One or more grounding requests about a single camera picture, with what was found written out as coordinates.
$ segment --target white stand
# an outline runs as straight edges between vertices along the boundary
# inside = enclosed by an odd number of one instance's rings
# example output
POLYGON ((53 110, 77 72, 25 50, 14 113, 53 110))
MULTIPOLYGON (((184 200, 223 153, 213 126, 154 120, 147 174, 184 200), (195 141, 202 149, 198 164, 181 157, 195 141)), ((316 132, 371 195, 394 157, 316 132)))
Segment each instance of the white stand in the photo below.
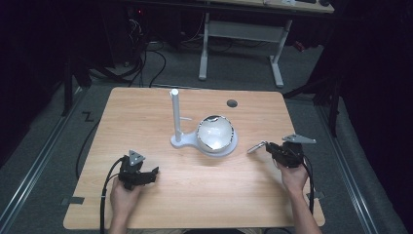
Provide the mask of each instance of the white stand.
POLYGON ((273 27, 265 25, 252 25, 246 23, 227 22, 209 20, 209 13, 206 13, 204 29, 204 46, 201 54, 200 80, 207 78, 207 41, 209 36, 227 37, 235 39, 245 39, 252 41, 265 41, 278 43, 277 50, 273 56, 270 56, 270 63, 273 68, 273 75, 276 85, 283 87, 282 76, 279 69, 279 58, 282 54, 282 48, 288 36, 292 20, 288 20, 284 27, 273 27))
POLYGON ((224 156, 227 156, 228 154, 232 153, 232 151, 234 151, 235 147, 237 146, 237 142, 238 142, 238 136, 237 136, 237 133, 234 131, 233 140, 232 140, 230 145, 228 145, 223 151, 216 152, 216 153, 210 153, 210 152, 204 151, 199 146, 198 141, 197 141, 197 133, 196 132, 192 132, 190 134, 182 135, 180 142, 176 141, 175 136, 172 136, 170 138, 170 143, 175 148, 182 148, 182 147, 185 147, 185 146, 190 146, 190 147, 194 147, 194 148, 200 150, 200 152, 202 152, 203 154, 205 154, 207 156, 217 157, 217 158, 218 157, 224 157, 224 156))
POLYGON ((234 151, 238 143, 238 135, 234 130, 234 135, 231 143, 219 152, 207 152, 203 150, 197 141, 197 132, 192 132, 190 134, 183 134, 180 130, 180 114, 179 114, 179 92, 177 89, 173 89, 170 92, 172 98, 172 108, 173 108, 173 122, 175 125, 175 135, 170 138, 170 143, 175 148, 181 148, 185 146, 191 146, 197 148, 200 152, 211 157, 223 157, 234 151))

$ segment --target human hand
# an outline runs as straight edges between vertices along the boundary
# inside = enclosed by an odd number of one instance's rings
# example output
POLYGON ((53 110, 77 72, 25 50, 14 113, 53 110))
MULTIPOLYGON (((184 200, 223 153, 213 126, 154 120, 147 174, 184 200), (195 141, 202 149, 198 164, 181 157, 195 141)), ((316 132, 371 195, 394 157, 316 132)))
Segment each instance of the human hand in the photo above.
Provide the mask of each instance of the human hand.
POLYGON ((117 176, 113 179, 110 193, 113 216, 109 233, 126 233, 128 219, 134 210, 142 188, 143 186, 136 186, 130 191, 124 187, 117 176))
POLYGON ((278 168, 282 171, 282 183, 289 195, 302 195, 303 188, 306 184, 308 174, 303 165, 297 168, 287 168, 277 163, 278 168))

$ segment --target wrist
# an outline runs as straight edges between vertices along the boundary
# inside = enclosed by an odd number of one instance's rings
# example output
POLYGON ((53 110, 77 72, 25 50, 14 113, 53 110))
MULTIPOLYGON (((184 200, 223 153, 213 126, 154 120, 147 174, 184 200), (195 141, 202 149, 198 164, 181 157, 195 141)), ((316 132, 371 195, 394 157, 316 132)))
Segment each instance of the wrist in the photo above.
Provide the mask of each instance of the wrist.
POLYGON ((304 200, 304 193, 302 190, 294 191, 294 190, 287 190, 288 197, 291 200, 304 200))
POLYGON ((114 215, 110 222, 109 234, 126 233, 128 218, 122 215, 114 215))

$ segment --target desk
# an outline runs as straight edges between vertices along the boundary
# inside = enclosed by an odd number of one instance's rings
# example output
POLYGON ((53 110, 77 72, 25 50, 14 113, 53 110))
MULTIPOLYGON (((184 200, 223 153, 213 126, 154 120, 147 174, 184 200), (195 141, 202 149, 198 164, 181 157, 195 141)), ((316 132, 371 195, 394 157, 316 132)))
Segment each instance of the desk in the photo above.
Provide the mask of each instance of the desk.
MULTIPOLYGON (((334 9, 331 7, 331 5, 329 5, 328 7, 323 7, 319 2, 315 4, 296 2, 295 5, 283 3, 281 0, 268 0, 265 5, 263 3, 263 0, 209 0, 209 2, 240 4, 250 7, 278 8, 293 11, 307 11, 314 13, 331 14, 334 12, 334 9)), ((209 13, 206 13, 204 27, 204 46, 201 54, 199 79, 205 80, 207 78, 207 43, 209 36, 228 37, 252 41, 265 41, 277 43, 278 45, 274 50, 274 54, 270 56, 270 64, 273 69, 276 86, 282 88, 283 80, 279 68, 279 59, 280 55, 282 54, 282 48, 285 43, 286 37, 288 36, 291 24, 291 19, 286 21, 284 27, 209 20, 209 13)))
MULTIPOLYGON (((192 147, 171 146, 174 134, 169 90, 116 88, 97 129, 73 194, 85 198, 71 204, 64 219, 68 229, 99 227, 100 193, 113 163, 134 149, 146 157, 142 171, 160 167, 155 183, 146 185, 129 228, 230 228, 292 226, 292 213, 281 172, 265 149, 246 151, 260 140, 281 144, 294 132, 280 93, 180 90, 184 133, 194 131, 211 114, 226 116, 239 141, 228 156, 211 158, 192 147), (238 102, 235 108, 227 100, 238 102)), ((309 183, 305 192, 309 192, 309 183)), ((106 199, 105 225, 111 207, 106 199)), ((324 216, 315 201, 315 219, 324 216)))

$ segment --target handheld controller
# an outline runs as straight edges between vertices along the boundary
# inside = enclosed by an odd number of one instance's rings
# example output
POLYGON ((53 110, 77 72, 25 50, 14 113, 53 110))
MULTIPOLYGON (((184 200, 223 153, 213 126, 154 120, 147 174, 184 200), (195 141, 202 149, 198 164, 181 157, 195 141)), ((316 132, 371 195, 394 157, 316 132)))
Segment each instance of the handheld controller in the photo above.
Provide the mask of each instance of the handheld controller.
POLYGON ((252 153, 265 145, 267 152, 271 153, 274 160, 287 168, 297 168, 304 163, 304 152, 302 143, 316 143, 315 139, 306 138, 293 134, 282 138, 285 142, 279 146, 272 142, 261 141, 257 145, 248 149, 247 153, 252 153))
POLYGON ((145 157, 132 150, 130 156, 124 156, 119 171, 119 180, 124 183, 126 189, 132 190, 133 186, 155 182, 159 167, 152 170, 152 172, 142 173, 140 168, 142 168, 143 160, 145 160, 145 157))

